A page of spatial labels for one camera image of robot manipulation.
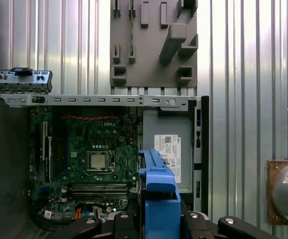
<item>corrugated metal wall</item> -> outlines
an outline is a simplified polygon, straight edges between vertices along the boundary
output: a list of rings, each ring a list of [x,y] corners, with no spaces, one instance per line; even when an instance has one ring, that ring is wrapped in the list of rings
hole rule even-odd
[[[213,220],[266,223],[266,167],[288,159],[288,0],[199,0],[198,86],[109,85],[109,0],[0,0],[0,68],[54,73],[53,94],[210,95]]]

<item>circuit board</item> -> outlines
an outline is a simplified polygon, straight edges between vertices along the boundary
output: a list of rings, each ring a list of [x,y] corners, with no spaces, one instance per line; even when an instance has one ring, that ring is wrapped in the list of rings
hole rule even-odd
[[[32,108],[30,200],[54,213],[125,210],[137,180],[137,124],[130,110]]]

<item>metal bracket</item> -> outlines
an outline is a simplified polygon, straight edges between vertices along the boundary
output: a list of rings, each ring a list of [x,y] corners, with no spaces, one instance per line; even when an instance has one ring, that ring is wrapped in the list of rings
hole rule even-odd
[[[160,107],[162,111],[187,112],[189,101],[200,97],[186,96],[81,96],[44,94],[0,94],[0,99],[11,107],[23,106],[125,106]]]

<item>pcie slot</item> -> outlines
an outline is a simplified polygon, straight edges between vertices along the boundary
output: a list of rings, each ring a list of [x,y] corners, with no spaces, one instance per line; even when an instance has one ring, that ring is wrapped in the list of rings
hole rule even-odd
[[[52,178],[52,137],[48,136],[45,152],[45,181],[51,183]]]
[[[48,122],[43,122],[42,127],[42,160],[45,160],[45,139],[48,136]]]
[[[35,171],[39,173],[41,163],[41,125],[34,126],[34,163]]]

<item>white label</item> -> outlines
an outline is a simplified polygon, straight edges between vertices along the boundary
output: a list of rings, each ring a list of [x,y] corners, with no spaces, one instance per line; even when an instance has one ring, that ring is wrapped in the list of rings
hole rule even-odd
[[[45,212],[44,212],[44,217],[45,217],[46,219],[51,219],[51,215],[52,215],[52,212],[45,210]]]
[[[154,143],[155,149],[159,151],[165,164],[173,172],[176,183],[181,183],[181,138],[176,134],[155,135]]]

